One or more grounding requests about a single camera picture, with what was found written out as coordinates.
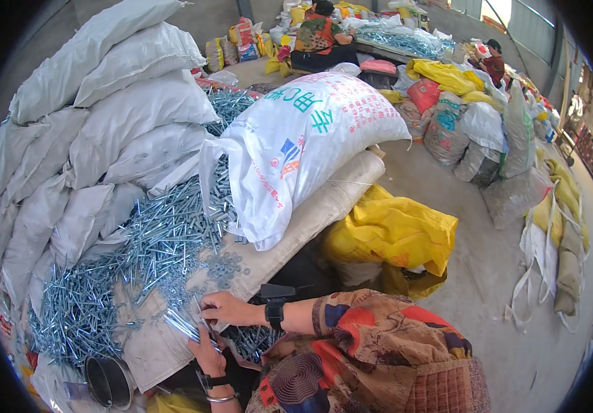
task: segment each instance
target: hand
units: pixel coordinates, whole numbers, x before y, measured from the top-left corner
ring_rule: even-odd
[[[245,303],[228,292],[207,294],[200,302],[203,308],[200,317],[212,323],[220,321],[233,326],[268,325],[264,318],[264,306]]]
[[[214,349],[214,346],[208,340],[209,332],[207,331],[207,327],[201,322],[198,323],[198,331],[201,337],[200,344],[189,339],[189,350],[195,356],[204,374],[212,378],[225,376],[225,357]],[[217,337],[217,341],[218,347],[223,349],[223,343],[220,337]]]

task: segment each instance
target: silver bracelet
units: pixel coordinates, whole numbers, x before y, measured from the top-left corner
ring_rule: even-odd
[[[207,396],[207,401],[208,402],[212,402],[212,403],[225,403],[225,402],[229,402],[231,400],[234,400],[237,398],[237,394],[233,393],[230,396],[227,397],[222,397],[222,398],[218,398],[218,397],[209,397]]]

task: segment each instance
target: black wristwatch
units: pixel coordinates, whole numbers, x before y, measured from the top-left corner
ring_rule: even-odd
[[[267,301],[264,307],[264,318],[269,321],[271,327],[276,331],[281,331],[281,322],[283,321],[283,306],[287,302],[287,297],[294,297],[297,291],[294,287],[284,285],[262,284],[259,288],[260,297]]]
[[[200,370],[195,371],[195,375],[198,377],[198,381],[200,385],[203,387],[203,390],[207,392],[208,390],[213,389],[215,386],[222,386],[224,384],[230,384],[230,380],[228,377],[210,377],[202,373]]]

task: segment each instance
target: black bucket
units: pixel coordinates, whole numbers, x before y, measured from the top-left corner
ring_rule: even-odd
[[[116,360],[87,357],[85,375],[93,399],[102,406],[125,408],[131,403],[133,391]]]

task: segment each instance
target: worker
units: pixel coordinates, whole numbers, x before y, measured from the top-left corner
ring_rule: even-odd
[[[330,1],[317,2],[315,13],[301,24],[296,34],[291,54],[292,68],[317,72],[342,62],[358,65],[356,49],[352,44],[355,30],[349,29],[349,36],[346,35],[331,20],[333,12],[334,5]]]
[[[500,44],[496,39],[489,39],[485,44],[489,48],[491,57],[483,59],[476,50],[469,62],[478,69],[487,72],[494,86],[500,88],[500,80],[505,76],[505,62],[503,61]]]
[[[247,412],[490,411],[471,344],[407,297],[360,289],[266,309],[217,292],[201,306],[207,322],[279,326],[288,333],[262,355]],[[205,325],[199,327],[207,336]],[[188,346],[209,383],[204,387],[211,388],[211,411],[241,412],[225,357],[210,340]]]

